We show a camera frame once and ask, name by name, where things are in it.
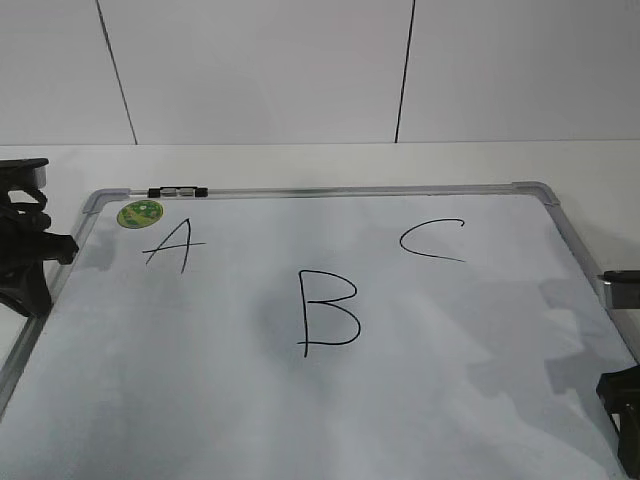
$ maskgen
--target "gray plastic corner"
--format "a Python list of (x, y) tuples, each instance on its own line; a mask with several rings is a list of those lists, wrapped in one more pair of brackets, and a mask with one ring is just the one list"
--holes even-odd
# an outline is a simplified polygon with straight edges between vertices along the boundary
[(131, 189), (129, 188), (103, 188), (102, 190), (96, 190), (87, 199), (82, 208), (82, 213), (100, 213), (107, 203), (125, 200), (130, 195)]
[(518, 193), (534, 195), (545, 205), (560, 205), (560, 200), (558, 200), (556, 194), (553, 193), (551, 187), (544, 182), (513, 182), (512, 185)]

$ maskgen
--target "black plastic part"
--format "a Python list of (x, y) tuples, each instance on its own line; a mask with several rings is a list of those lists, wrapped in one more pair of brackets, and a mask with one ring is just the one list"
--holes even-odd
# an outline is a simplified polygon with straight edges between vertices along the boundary
[(640, 285), (640, 270), (609, 270), (600, 279), (611, 283), (635, 283)]
[(640, 478), (640, 366), (600, 377), (596, 393), (613, 422), (619, 415), (618, 458), (626, 474)]
[(162, 197), (162, 190), (164, 189), (175, 189), (175, 190), (180, 190), (182, 188), (191, 188), (193, 189), (194, 192), (194, 197), (196, 198), (205, 198), (209, 196), (209, 189), (206, 187), (188, 187), (188, 186), (182, 186), (182, 187), (160, 187), (160, 188), (150, 188), (147, 191), (147, 197), (149, 198), (160, 198)]
[[(51, 295), (42, 262), (73, 262), (78, 245), (70, 235), (44, 230), (51, 218), (43, 212), (47, 197), (38, 189), (38, 168), (46, 158), (0, 161), (0, 303), (21, 315), (44, 317)], [(12, 202), (9, 192), (21, 190), (35, 203)]]

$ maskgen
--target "black marker writing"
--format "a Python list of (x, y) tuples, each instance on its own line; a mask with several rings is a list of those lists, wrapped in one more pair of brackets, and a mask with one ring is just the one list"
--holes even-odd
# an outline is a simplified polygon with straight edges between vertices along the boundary
[[(180, 244), (180, 245), (169, 245), (167, 247), (164, 247), (163, 245), (165, 243), (167, 243), (167, 241), (171, 238), (171, 236), (176, 233), (178, 231), (178, 229), (183, 226), (186, 225), (187, 226), (187, 242), (184, 244)], [(165, 239), (160, 242), (160, 245), (158, 245), (156, 248), (152, 249), (152, 250), (143, 250), (142, 253), (150, 253), (151, 255), (149, 255), (149, 258), (147, 258), (146, 264), (149, 265), (149, 262), (151, 261), (151, 259), (154, 257), (154, 255), (158, 252), (161, 252), (162, 250), (169, 250), (171, 248), (179, 248), (179, 247), (184, 247), (184, 259), (182, 260), (182, 269), (180, 270), (180, 273), (184, 273), (184, 269), (187, 266), (187, 260), (189, 259), (189, 250), (191, 248), (192, 245), (205, 245), (202, 242), (198, 242), (198, 243), (191, 243), (191, 220), (188, 218), (185, 218), (182, 222), (180, 222), (178, 224), (178, 226), (176, 228), (174, 228), (173, 230), (171, 230), (171, 232), (169, 233), (169, 235), (167, 235), (165, 237)]]
[[(314, 273), (317, 275), (326, 275), (329, 277), (338, 278), (343, 282), (346, 282), (349, 285), (351, 285), (351, 287), (353, 287), (353, 293), (351, 293), (350, 295), (345, 295), (344, 297), (338, 297), (338, 298), (327, 298), (324, 300), (307, 300), (306, 293), (304, 290), (303, 274), (305, 273)], [(305, 358), (309, 354), (309, 345), (347, 345), (353, 342), (356, 338), (360, 336), (360, 331), (362, 330), (362, 326), (360, 325), (360, 320), (358, 320), (358, 318), (346, 308), (341, 307), (340, 305), (336, 305), (336, 302), (340, 302), (342, 300), (348, 300), (349, 298), (353, 298), (358, 294), (358, 287), (356, 287), (353, 282), (347, 280), (344, 277), (341, 277), (340, 275), (336, 275), (335, 273), (322, 272), (320, 270), (300, 270), (298, 272), (298, 280), (300, 281), (300, 294), (302, 295), (302, 314), (304, 319), (304, 342), (298, 342), (298, 345), (304, 345)], [(346, 313), (356, 322), (356, 326), (357, 326), (356, 334), (352, 338), (341, 341), (341, 342), (314, 342), (309, 340), (309, 318), (307, 314), (307, 304), (326, 305), (327, 307), (337, 308), (341, 312)]]
[(460, 227), (464, 227), (464, 220), (462, 220), (461, 218), (440, 218), (438, 220), (429, 220), (428, 222), (423, 222), (419, 225), (416, 225), (415, 227), (411, 227), (409, 230), (407, 230), (406, 232), (404, 232), (402, 234), (402, 236), (400, 237), (400, 246), (406, 250), (409, 253), (413, 253), (415, 255), (421, 255), (423, 257), (431, 257), (431, 258), (440, 258), (442, 260), (453, 260), (454, 262), (464, 262), (464, 260), (460, 260), (459, 258), (453, 258), (453, 257), (443, 257), (441, 255), (433, 255), (430, 253), (424, 253), (424, 252), (418, 252), (416, 250), (411, 250), (409, 247), (407, 247), (404, 244), (404, 239), (407, 235), (409, 235), (411, 232), (413, 232), (414, 230), (417, 230), (420, 227), (424, 227), (425, 225), (430, 225), (432, 223), (439, 223), (439, 222), (458, 222), (460, 224)]

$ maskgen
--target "white tile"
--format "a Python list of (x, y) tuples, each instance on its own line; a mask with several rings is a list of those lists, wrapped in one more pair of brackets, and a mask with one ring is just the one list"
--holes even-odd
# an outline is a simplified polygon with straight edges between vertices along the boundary
[(389, 142), (410, 0), (102, 0), (140, 143)]
[(640, 138), (640, 1), (417, 0), (400, 140)]
[(90, 0), (3, 0), (0, 144), (132, 143)]

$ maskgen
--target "black clamp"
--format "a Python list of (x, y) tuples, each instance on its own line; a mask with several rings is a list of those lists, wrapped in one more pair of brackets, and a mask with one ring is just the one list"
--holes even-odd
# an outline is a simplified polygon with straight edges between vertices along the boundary
[[(608, 310), (640, 309), (640, 270), (600, 275), (598, 294)], [(640, 365), (600, 377), (596, 393), (618, 434), (618, 458), (627, 475), (640, 479)]]
[[(0, 303), (24, 316), (43, 317), (51, 310), (51, 295), (42, 262), (73, 262), (78, 245), (70, 235), (45, 230), (51, 218), (44, 213), (46, 158), (0, 161)], [(22, 191), (34, 202), (12, 202), (9, 192)]]

